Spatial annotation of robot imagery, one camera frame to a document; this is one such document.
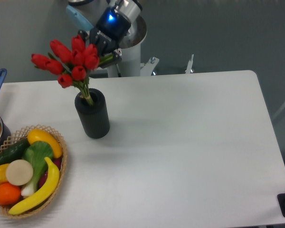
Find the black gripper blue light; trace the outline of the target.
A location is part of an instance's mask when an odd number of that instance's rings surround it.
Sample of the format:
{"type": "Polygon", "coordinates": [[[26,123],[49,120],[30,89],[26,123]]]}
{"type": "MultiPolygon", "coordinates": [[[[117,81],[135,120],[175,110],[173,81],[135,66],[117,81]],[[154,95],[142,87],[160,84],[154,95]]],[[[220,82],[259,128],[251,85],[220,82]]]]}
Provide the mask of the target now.
{"type": "Polygon", "coordinates": [[[85,44],[96,45],[101,56],[98,67],[104,69],[122,61],[122,52],[118,47],[130,27],[126,17],[108,7],[90,32],[80,29],[77,34],[85,44]]]}

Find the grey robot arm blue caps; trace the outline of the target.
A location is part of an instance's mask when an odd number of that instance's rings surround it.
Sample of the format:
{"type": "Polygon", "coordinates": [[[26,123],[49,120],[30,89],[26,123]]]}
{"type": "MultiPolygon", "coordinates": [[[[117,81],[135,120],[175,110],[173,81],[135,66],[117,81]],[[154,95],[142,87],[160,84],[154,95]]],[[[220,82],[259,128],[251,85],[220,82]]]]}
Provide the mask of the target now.
{"type": "Polygon", "coordinates": [[[146,36],[146,25],[140,13],[144,0],[108,0],[105,10],[96,9],[92,0],[69,0],[66,13],[78,33],[97,47],[100,67],[122,61],[118,49],[132,48],[146,36]]]}

